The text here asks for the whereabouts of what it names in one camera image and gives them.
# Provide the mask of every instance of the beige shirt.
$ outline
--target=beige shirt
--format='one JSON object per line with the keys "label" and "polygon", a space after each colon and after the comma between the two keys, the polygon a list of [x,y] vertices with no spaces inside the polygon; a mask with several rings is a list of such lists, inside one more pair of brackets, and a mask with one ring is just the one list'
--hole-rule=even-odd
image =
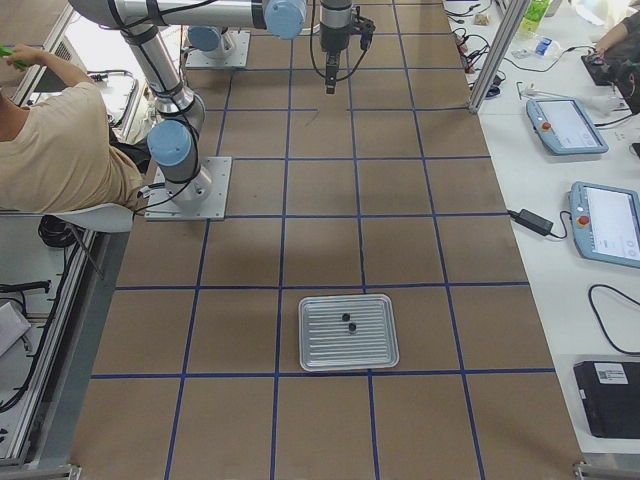
{"label": "beige shirt", "polygon": [[18,136],[0,142],[0,206],[67,212],[118,203],[135,208],[142,176],[109,145],[98,88],[82,82],[31,107]]}

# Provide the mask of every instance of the white label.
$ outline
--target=white label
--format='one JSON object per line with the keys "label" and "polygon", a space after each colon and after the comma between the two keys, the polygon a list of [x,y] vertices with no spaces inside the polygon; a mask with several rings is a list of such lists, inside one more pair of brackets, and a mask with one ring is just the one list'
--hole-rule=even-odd
{"label": "white label", "polygon": [[616,385],[629,384],[621,363],[594,363],[594,367],[600,383]]}

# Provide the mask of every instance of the power adapter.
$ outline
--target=power adapter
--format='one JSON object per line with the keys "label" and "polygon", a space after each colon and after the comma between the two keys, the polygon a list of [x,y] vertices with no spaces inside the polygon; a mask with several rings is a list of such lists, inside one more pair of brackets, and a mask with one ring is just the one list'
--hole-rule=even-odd
{"label": "power adapter", "polygon": [[516,223],[536,232],[538,235],[546,237],[551,233],[553,222],[550,222],[546,218],[542,218],[529,210],[525,210],[524,208],[520,210],[519,213],[514,212],[513,210],[507,211],[509,212],[509,216],[513,218]]}

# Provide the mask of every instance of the black box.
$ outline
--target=black box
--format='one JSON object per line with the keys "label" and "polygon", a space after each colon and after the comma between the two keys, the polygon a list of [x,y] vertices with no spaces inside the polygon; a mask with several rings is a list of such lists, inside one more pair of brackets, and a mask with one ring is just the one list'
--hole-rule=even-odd
{"label": "black box", "polygon": [[582,362],[573,371],[592,435],[640,439],[640,363]]}

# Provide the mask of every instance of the black cable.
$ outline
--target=black cable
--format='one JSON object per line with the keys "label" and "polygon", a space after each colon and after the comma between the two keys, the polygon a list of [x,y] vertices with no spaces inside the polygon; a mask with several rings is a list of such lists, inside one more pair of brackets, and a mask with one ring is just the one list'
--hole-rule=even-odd
{"label": "black cable", "polygon": [[[165,85],[164,81],[162,80],[162,76],[160,75],[160,72],[158,71],[158,69],[156,68],[156,66],[153,64],[153,62],[151,61],[151,58],[149,57],[149,55],[147,54],[147,52],[145,51],[144,47],[142,45],[140,45],[140,51],[142,52],[142,54],[144,55],[145,59],[147,60],[147,63],[149,64],[149,66],[153,69],[153,72],[155,73],[158,81],[160,82],[160,85],[162,86],[162,88],[164,89],[164,91],[168,91],[167,86]],[[173,102],[173,104],[175,105],[175,107],[178,109],[178,112],[180,113],[180,115],[182,115],[182,118],[184,118],[184,121],[186,122],[186,126],[189,129],[189,133],[191,134],[191,138],[193,140],[193,145],[195,148],[195,154],[196,154],[196,159],[200,158],[199,152],[198,152],[198,132],[197,130],[193,127],[193,125],[191,125],[191,122],[189,121],[189,119],[187,118],[184,110],[182,110],[180,108],[180,106],[178,105],[178,103],[175,101],[175,99],[173,98],[173,96],[170,96],[169,99]],[[184,182],[184,185],[182,186],[182,188],[180,190],[178,190],[174,195],[168,196],[168,198],[166,198],[165,200],[161,201],[161,202],[157,202],[157,203],[152,203],[150,205],[146,205],[144,207],[140,207],[137,208],[136,210],[133,211],[132,213],[132,218],[135,218],[136,215],[140,215],[140,212],[143,210],[146,210],[148,208],[151,207],[157,207],[158,205],[163,205],[167,202],[169,202],[170,200],[172,200],[173,198],[177,197],[178,195],[180,195],[190,184],[191,181],[196,178],[198,176],[198,161],[196,161],[194,163],[193,166],[193,173],[191,174],[191,176]]]}
{"label": "black cable", "polygon": [[[465,60],[465,70],[472,70],[473,66],[478,62],[478,60],[480,60],[484,55],[486,55],[490,48],[491,48],[491,44],[489,43],[489,41],[484,38],[482,35],[478,35],[475,33],[466,34],[466,29],[464,28],[457,28],[456,30],[464,30],[465,34],[461,37],[462,42],[460,43],[460,45],[458,46],[458,51],[460,52],[460,56],[464,57]],[[467,43],[467,41],[470,38],[479,38],[480,40],[482,40],[484,42],[484,45],[476,50],[473,50],[472,52],[463,52],[461,47],[463,45],[465,45]]]}
{"label": "black cable", "polygon": [[[170,15],[172,13],[182,12],[184,10],[192,10],[194,8],[204,7],[217,1],[218,0],[204,0],[202,2],[194,3],[193,5],[183,5],[181,7],[168,8],[167,10],[159,10],[158,13],[160,14],[160,18],[162,19],[163,15]],[[111,8],[112,12],[114,11],[114,9],[115,11],[117,11],[113,2],[114,0],[109,0],[109,7]],[[130,28],[137,27],[138,25],[142,25],[143,23],[146,23],[151,19],[152,17],[147,15],[146,17],[143,17],[140,20],[136,20],[133,23],[125,24],[124,22],[122,22],[120,16],[118,16],[118,18],[114,17],[114,20],[116,21],[116,23],[118,23],[117,27],[107,27],[105,25],[100,25],[100,28],[102,28],[103,30],[128,30]]]}
{"label": "black cable", "polygon": [[23,301],[18,300],[17,298],[12,298],[12,297],[0,297],[0,300],[16,302],[18,305],[20,305],[20,313],[22,313],[22,315],[25,317],[27,316],[27,306]]}
{"label": "black cable", "polygon": [[60,305],[62,288],[67,280],[69,271],[71,270],[71,264],[73,263],[73,259],[75,258],[79,250],[80,250],[80,246],[76,243],[71,254],[69,255],[68,262],[63,267],[62,275],[60,276],[60,283],[58,283],[58,288],[56,289],[56,296],[53,300],[53,304],[51,305],[51,310],[49,311],[49,315],[47,315],[47,320],[42,327],[42,335],[40,337],[40,341],[38,342],[38,348],[36,349],[36,352],[31,356],[31,366],[29,367],[29,372],[27,373],[27,376],[24,382],[22,383],[22,385],[15,389],[16,393],[14,393],[13,396],[9,398],[7,401],[0,402],[0,413],[7,412],[11,410],[13,407],[15,407],[18,404],[18,402],[20,402],[20,400],[22,399],[24,394],[27,392],[27,390],[29,389],[31,379],[33,378],[33,375],[36,370],[36,366],[38,364],[38,359],[40,358],[40,355],[42,354],[42,350],[44,349],[47,333],[56,316],[56,313],[58,311],[58,306]]}
{"label": "black cable", "polygon": [[560,223],[562,224],[562,229],[564,230],[564,233],[562,234],[562,236],[560,235],[556,235],[555,233],[551,233],[549,232],[549,235],[551,235],[554,238],[558,238],[560,240],[567,238],[567,236],[569,235],[569,233],[567,232],[567,226],[564,224],[564,219],[562,218],[562,214],[566,213],[567,215],[569,215],[569,219],[571,219],[571,212],[567,211],[567,210],[562,210],[560,212]]}
{"label": "black cable", "polygon": [[[322,73],[318,68],[318,65],[316,64],[315,55],[313,54],[313,25],[315,25],[315,23],[316,23],[316,0],[313,0],[313,4],[311,5],[311,31],[309,32],[309,55],[311,56],[311,65],[313,65],[313,69],[315,70],[315,72],[320,76],[320,78],[326,78],[326,75]],[[348,79],[354,73],[356,73],[356,70],[358,70],[360,63],[362,62],[362,60],[364,60],[364,56],[368,51],[369,49],[363,50],[362,53],[360,54],[360,58],[358,58],[358,60],[356,61],[351,71],[347,73],[344,77],[336,78],[336,83],[342,82],[343,80]]]}
{"label": "black cable", "polygon": [[600,128],[600,127],[606,127],[608,125],[614,125],[616,123],[620,123],[624,120],[627,120],[628,118],[633,117],[634,115],[637,115],[637,113],[630,113],[629,115],[626,115],[622,118],[618,118],[617,120],[612,120],[611,122],[606,122],[606,123],[594,123],[594,127]]}
{"label": "black cable", "polygon": [[87,75],[100,75],[100,74],[109,75],[112,73],[121,73],[125,77],[133,78],[133,73],[131,73],[129,70],[121,70],[121,69],[87,70]]}
{"label": "black cable", "polygon": [[563,50],[562,53],[560,54],[560,56],[558,58],[556,58],[551,65],[549,65],[547,68],[545,68],[543,70],[539,70],[539,69],[536,69],[536,68],[521,67],[520,65],[516,64],[513,60],[511,60],[510,58],[507,58],[507,57],[505,57],[503,60],[506,60],[507,62],[509,62],[511,65],[513,65],[514,67],[516,67],[519,70],[524,70],[526,72],[544,73],[544,72],[548,72],[553,67],[555,67],[556,64],[560,61],[560,59],[563,57],[563,55],[565,53],[573,52],[574,50],[577,50],[578,48],[588,48],[589,50],[594,50],[594,48],[589,46],[589,45],[578,45],[576,47],[569,47],[566,50]]}
{"label": "black cable", "polygon": [[444,9],[445,13],[447,14],[447,16],[449,17],[470,17],[471,16],[471,12],[473,12],[476,8],[478,8],[480,6],[479,3],[476,3],[474,5],[471,5],[470,7],[467,8],[466,12],[452,12],[450,10],[447,10],[446,8]]}
{"label": "black cable", "polygon": [[637,300],[631,298],[629,295],[627,295],[625,293],[622,293],[617,288],[614,288],[614,287],[612,287],[610,285],[606,285],[604,283],[597,283],[595,285],[591,285],[591,287],[589,287],[589,291],[587,292],[587,297],[589,299],[589,305],[591,306],[591,310],[593,310],[593,313],[596,316],[596,320],[598,320],[598,324],[600,325],[600,329],[602,330],[602,333],[604,334],[604,337],[609,342],[609,345],[611,345],[618,352],[623,353],[625,355],[630,355],[632,357],[640,356],[640,351],[624,350],[624,349],[620,348],[618,345],[616,345],[614,343],[614,341],[611,339],[611,337],[609,336],[609,333],[607,332],[607,329],[605,328],[604,323],[602,322],[602,318],[600,318],[600,313],[598,312],[598,309],[596,308],[596,306],[595,306],[595,304],[593,302],[593,291],[596,288],[606,288],[608,290],[611,290],[611,291],[617,293],[618,295],[620,295],[621,297],[624,297],[626,300],[628,300],[629,302],[633,303],[634,305],[636,305],[638,307],[640,307],[640,302],[638,302]]}
{"label": "black cable", "polygon": [[[463,30],[463,31],[464,31],[464,33],[463,33],[462,35],[460,35],[460,34],[458,33],[458,30]],[[464,28],[464,27],[458,27],[458,28],[453,29],[451,33],[453,33],[454,35],[458,35],[458,36],[459,36],[459,37],[461,37],[461,38],[464,38],[464,37],[466,37],[466,36],[467,36],[467,29],[466,29],[466,28]]]}
{"label": "black cable", "polygon": [[[165,186],[164,182],[158,182],[158,183],[151,183],[149,185],[146,185],[145,188],[147,188],[149,190],[156,190],[156,189],[162,188],[164,186]],[[143,189],[140,189],[138,191],[138,198],[142,198],[144,196],[144,193],[145,192],[143,192]]]}

